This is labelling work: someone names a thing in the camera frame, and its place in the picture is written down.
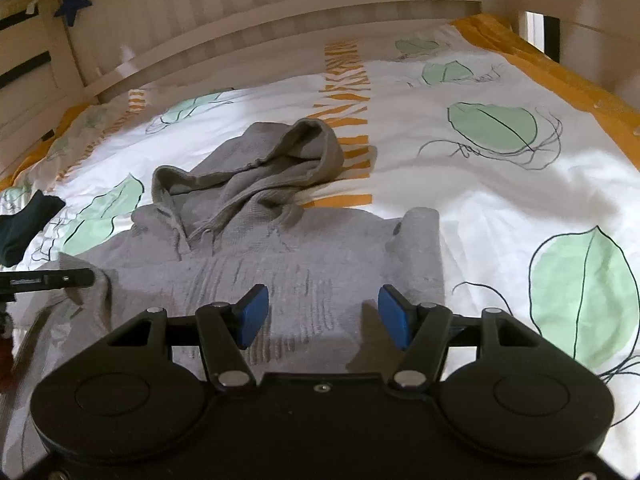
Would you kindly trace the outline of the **grey knitted hoodie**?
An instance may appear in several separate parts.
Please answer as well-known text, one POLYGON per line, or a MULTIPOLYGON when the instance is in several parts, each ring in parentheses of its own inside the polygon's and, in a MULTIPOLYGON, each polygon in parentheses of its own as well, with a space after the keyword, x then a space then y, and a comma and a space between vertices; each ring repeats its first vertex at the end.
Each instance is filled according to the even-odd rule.
POLYGON ((190 171, 158 167, 152 202, 128 231, 58 258, 61 269, 93 270, 93 285, 26 304, 16 386, 1 404, 3 470, 20 474, 43 453, 28 414, 37 382, 147 308, 189 315, 263 284, 270 315, 247 351, 255 373, 390 374, 398 353, 375 299, 390 284, 415 304, 444 300, 439 216, 295 203, 343 162, 333 130, 302 119, 251 125, 190 171))

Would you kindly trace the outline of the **black folded cloth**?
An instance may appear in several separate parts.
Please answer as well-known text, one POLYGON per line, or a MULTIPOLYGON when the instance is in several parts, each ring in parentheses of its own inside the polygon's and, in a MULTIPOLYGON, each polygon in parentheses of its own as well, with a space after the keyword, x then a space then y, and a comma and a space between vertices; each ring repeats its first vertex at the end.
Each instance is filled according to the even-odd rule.
POLYGON ((1 264, 12 268, 19 264, 32 240, 64 207, 58 196, 37 191, 16 214, 2 214, 0 223, 1 264))

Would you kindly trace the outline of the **white leaf-print duvet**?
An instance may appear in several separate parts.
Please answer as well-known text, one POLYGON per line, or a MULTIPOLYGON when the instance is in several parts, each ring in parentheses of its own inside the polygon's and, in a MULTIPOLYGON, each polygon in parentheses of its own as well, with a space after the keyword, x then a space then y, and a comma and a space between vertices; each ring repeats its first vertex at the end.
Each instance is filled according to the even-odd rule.
POLYGON ((132 227, 158 167, 190 171, 258 122, 315 119, 338 175, 295 194, 306 209, 384 220, 439 216, 444 300, 512 314, 610 388, 601 457, 639 471, 639 118, 610 119, 584 84, 488 15, 422 32, 293 44, 190 86, 134 89, 81 112, 1 194, 65 207, 25 270, 67 270, 132 227))

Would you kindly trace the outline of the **dark blue star ornament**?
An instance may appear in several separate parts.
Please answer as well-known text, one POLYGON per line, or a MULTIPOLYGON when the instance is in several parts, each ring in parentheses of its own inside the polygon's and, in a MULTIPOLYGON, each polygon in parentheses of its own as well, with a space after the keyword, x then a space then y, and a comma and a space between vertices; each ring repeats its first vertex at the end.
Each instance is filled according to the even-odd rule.
POLYGON ((74 27, 78 12, 88 9, 90 6, 92 6, 91 0, 61 0, 54 16, 62 18, 67 27, 74 27))

